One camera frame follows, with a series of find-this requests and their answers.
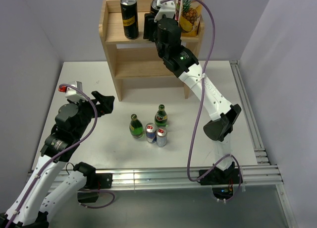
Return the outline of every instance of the metal frame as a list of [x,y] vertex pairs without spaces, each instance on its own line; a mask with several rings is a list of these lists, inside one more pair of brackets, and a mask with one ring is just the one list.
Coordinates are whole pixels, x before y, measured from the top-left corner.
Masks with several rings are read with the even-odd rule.
[[[243,186],[276,185],[282,204],[287,224],[290,228],[297,228],[297,223],[287,199],[284,183],[277,165],[271,165],[263,145],[259,129],[241,78],[238,66],[239,61],[231,61],[232,73],[237,85],[239,96],[248,129],[251,135],[257,166],[241,166],[244,179]],[[208,168],[192,168],[191,175],[198,177],[198,171]],[[112,187],[110,190],[153,190],[153,189],[176,189],[176,188],[206,188],[199,183],[191,182],[187,178],[186,168],[151,169],[151,170],[97,170],[97,173],[112,173]],[[49,192],[58,187],[65,178],[66,171],[61,171],[52,184]]]

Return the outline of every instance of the white wall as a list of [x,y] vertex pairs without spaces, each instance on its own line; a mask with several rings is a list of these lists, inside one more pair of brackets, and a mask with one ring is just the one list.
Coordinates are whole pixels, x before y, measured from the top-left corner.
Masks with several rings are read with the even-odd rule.
[[[103,0],[26,0],[63,61],[105,60],[98,24]],[[213,59],[239,59],[268,0],[205,0],[214,14]],[[205,16],[205,34],[211,21]],[[202,45],[205,59],[210,42]]]
[[60,71],[24,0],[0,0],[0,213],[21,192]]
[[316,3],[270,0],[241,57],[264,145],[301,228],[317,223]]

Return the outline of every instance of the black wire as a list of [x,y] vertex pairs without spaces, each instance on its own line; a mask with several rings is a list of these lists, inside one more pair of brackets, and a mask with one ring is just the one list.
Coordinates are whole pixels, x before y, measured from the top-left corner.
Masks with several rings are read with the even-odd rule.
[[69,164],[73,165],[73,169],[74,169],[74,167],[75,167],[73,163],[67,163],[67,164],[66,164],[66,172],[68,173],[68,175],[69,175],[69,172],[68,172],[68,170],[67,170],[67,166],[68,166]]

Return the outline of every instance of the pineapple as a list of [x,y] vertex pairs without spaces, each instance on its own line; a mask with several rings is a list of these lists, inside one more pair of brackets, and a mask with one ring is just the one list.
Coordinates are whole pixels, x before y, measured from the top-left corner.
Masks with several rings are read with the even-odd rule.
[[184,0],[182,16],[194,25],[197,20],[198,13],[196,9],[191,8],[191,0]]

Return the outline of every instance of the silver can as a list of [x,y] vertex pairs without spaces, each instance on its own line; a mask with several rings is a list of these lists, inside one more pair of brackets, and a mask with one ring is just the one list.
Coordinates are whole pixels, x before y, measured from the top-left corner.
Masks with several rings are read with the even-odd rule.
[[160,126],[157,130],[157,144],[160,147],[166,145],[167,141],[167,129],[164,126]]
[[145,133],[149,143],[154,143],[157,140],[157,126],[154,123],[148,123],[145,126]]

